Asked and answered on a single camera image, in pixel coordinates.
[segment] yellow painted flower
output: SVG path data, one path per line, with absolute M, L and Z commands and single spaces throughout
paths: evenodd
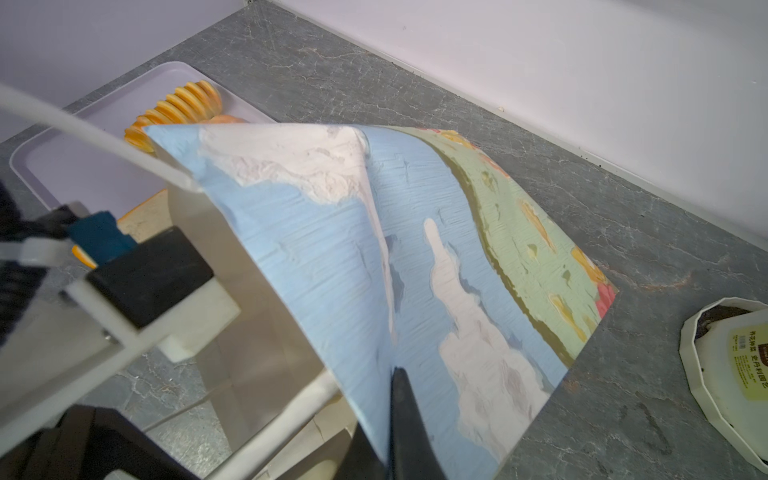
M 589 260 L 589 258 L 584 255 L 584 252 L 581 251 L 581 248 L 574 247 L 573 250 L 571 250 L 571 256 L 576 259 L 582 268 L 584 268 L 584 271 L 587 272 L 590 280 L 596 284 L 608 283 L 608 279 L 605 277 L 605 275 L 594 265 L 594 263 L 592 263 L 592 260 Z
M 439 132 L 444 138 L 449 139 L 450 141 L 463 145 L 467 148 L 471 148 L 472 150 L 477 149 L 477 147 L 473 144 L 470 144 L 469 141 L 464 138 L 462 135 L 459 134 L 459 132 L 454 130 L 440 130 Z
M 588 338 L 587 334 L 584 333 L 584 330 L 582 330 L 579 325 L 576 325 L 573 312 L 568 307 L 568 304 L 565 302 L 565 300 L 563 300 L 563 297 L 555 295 L 554 293 L 550 293 L 549 301 L 552 303 L 558 313 L 560 313 L 560 317 L 562 317 L 562 319 L 574 330 L 574 332 L 576 332 L 576 336 L 578 336 L 579 340 L 586 343 Z
M 538 219 L 538 215 L 536 214 L 536 210 L 533 209 L 533 206 L 525 200 L 520 200 L 519 203 L 520 203 L 520 210 L 522 210 L 523 213 L 525 214 L 525 218 L 527 218 L 528 221 L 531 222 L 531 225 L 536 227 L 536 230 L 538 230 L 538 234 L 541 235 L 541 238 L 543 238 L 545 242 L 547 242 L 547 245 L 549 245 L 549 248 L 551 248 L 553 252 L 557 253 L 558 249 L 555 248 L 554 243 L 552 243 L 552 240 L 549 238 L 549 234 L 547 233 L 547 230 L 544 228 L 544 224 L 541 222 L 541 220 Z

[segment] plastic tray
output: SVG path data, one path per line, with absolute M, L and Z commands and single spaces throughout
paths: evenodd
M 686 320 L 683 324 L 683 329 L 680 332 L 680 357 L 683 360 L 685 376 L 688 378 L 688 387 L 690 388 L 690 392 L 694 394 L 694 398 L 698 402 L 699 407 L 701 407 L 701 410 L 704 412 L 704 416 L 707 417 L 709 423 L 711 423 L 712 426 L 717 429 L 717 431 L 720 432 L 731 445 L 733 445 L 736 451 L 752 464 L 753 467 L 757 468 L 762 473 L 768 473 L 768 465 L 766 465 L 758 454 L 752 450 L 752 447 L 741 435 L 739 435 L 739 432 L 736 431 L 733 425 L 723 417 L 720 407 L 717 406 L 717 401 L 704 383 L 701 360 L 699 359 L 699 353 L 696 350 L 696 328 L 699 325 L 701 314 L 717 305 L 735 306 L 749 310 L 750 312 L 768 308 L 768 305 L 762 302 L 747 300 L 737 296 L 729 296 L 727 298 L 722 298 L 715 303 L 710 303 L 699 310 L 696 315 Z
M 251 123 L 273 123 L 262 111 L 180 61 L 149 70 L 80 110 L 78 117 L 120 138 L 136 117 L 176 87 L 208 80 L 221 94 L 223 112 Z M 158 177 L 52 128 L 35 135 L 11 155 L 11 169 L 48 208 L 73 201 L 91 212 L 120 218 L 165 188 Z

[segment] white tray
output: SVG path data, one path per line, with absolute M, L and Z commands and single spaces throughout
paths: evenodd
M 176 87 L 207 80 L 221 94 L 223 112 L 251 123 L 275 120 L 181 61 L 169 61 L 129 81 L 76 115 L 117 137 L 136 117 Z M 11 169 L 48 208 L 73 201 L 115 218 L 165 188 L 153 174 L 52 128 L 30 138 L 11 155 Z

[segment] red painted flower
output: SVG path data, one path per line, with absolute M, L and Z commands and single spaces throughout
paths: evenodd
M 614 302 L 616 293 L 610 285 L 598 283 L 598 295 L 600 295 L 600 299 L 596 301 L 594 305 L 598 308 L 598 315 L 600 315 L 600 318 L 603 318 L 608 312 L 608 307 Z

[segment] orange spiral object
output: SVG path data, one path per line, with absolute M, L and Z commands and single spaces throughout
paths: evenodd
M 173 94 L 160 100 L 155 108 L 136 117 L 125 129 L 125 141 L 141 151 L 154 154 L 152 142 L 142 127 L 148 125 L 196 124 L 208 121 L 221 113 L 221 96 L 216 88 L 205 80 L 187 82 L 177 87 Z

